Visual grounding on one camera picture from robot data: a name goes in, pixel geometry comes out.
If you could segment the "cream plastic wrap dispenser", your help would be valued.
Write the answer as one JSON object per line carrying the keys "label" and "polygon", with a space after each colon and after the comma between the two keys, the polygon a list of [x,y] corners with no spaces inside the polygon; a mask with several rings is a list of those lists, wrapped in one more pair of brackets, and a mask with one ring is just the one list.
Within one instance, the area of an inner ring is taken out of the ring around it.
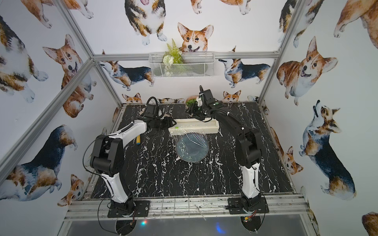
{"label": "cream plastic wrap dispenser", "polygon": [[205,122],[197,119],[175,119],[175,121],[177,122],[175,126],[179,129],[169,128],[168,131],[172,136],[183,136],[189,133],[217,134],[220,128],[219,122],[212,119],[207,119]]}

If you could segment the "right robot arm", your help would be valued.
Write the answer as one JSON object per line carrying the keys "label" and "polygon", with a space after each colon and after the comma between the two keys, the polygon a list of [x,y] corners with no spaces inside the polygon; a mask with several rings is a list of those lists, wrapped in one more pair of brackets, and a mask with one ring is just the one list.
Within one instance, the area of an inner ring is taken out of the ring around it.
{"label": "right robot arm", "polygon": [[261,133],[246,125],[233,115],[221,101],[215,99],[212,92],[199,87],[196,103],[186,110],[192,118],[205,122],[206,118],[218,121],[235,139],[235,157],[242,167],[241,204],[243,208],[252,208],[261,199],[258,187],[258,174],[262,158]]}

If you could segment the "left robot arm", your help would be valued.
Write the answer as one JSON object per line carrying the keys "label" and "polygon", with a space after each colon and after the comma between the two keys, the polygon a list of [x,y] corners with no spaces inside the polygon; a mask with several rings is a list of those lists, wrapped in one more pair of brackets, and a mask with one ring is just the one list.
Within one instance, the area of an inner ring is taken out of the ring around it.
{"label": "left robot arm", "polygon": [[90,167],[104,179],[115,203],[125,204],[132,198],[132,192],[120,176],[125,163],[125,146],[149,129],[164,130],[177,124],[172,117],[166,117],[164,112],[159,114],[159,111],[158,105],[148,104],[130,124],[112,134],[99,135],[94,141]]}

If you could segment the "pink pot with succulent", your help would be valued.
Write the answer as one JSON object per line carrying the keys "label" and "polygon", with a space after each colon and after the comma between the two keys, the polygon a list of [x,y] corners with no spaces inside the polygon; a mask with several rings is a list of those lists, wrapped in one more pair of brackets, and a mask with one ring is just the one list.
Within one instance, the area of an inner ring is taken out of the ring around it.
{"label": "pink pot with succulent", "polygon": [[197,95],[190,96],[186,99],[185,104],[187,107],[191,106],[193,103],[197,102]]}

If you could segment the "yellow spatula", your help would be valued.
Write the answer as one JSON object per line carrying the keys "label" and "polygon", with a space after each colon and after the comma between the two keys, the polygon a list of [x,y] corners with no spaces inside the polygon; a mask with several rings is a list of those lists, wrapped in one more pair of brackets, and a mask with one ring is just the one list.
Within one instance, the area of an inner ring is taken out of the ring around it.
{"label": "yellow spatula", "polygon": [[141,144],[141,136],[140,135],[138,135],[137,138],[136,138],[136,144],[137,145]]}

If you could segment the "green fern with white flower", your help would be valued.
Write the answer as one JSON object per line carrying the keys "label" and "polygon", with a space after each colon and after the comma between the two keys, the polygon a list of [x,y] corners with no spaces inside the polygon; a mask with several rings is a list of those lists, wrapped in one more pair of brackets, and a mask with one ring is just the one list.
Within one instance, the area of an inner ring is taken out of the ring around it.
{"label": "green fern with white flower", "polygon": [[165,52],[162,59],[162,68],[164,69],[164,76],[174,77],[181,76],[185,71],[183,66],[184,60],[182,58],[182,51],[172,39],[171,44],[167,43],[168,51]]}

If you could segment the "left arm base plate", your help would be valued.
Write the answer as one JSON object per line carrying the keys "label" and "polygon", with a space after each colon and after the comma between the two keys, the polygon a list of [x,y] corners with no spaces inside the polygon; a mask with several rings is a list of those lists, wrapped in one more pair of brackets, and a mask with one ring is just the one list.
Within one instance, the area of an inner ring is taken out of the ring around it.
{"label": "left arm base plate", "polygon": [[110,202],[108,218],[120,217],[147,217],[150,209],[150,201],[129,199],[126,203]]}

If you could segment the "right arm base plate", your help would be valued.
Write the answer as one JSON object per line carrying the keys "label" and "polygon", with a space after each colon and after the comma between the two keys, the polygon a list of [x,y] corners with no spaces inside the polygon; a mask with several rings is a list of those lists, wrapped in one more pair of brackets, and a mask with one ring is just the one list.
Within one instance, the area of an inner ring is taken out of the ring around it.
{"label": "right arm base plate", "polygon": [[262,196],[257,196],[252,199],[245,197],[228,198],[227,206],[225,209],[229,210],[230,214],[252,214],[256,213],[269,213],[267,201]]}

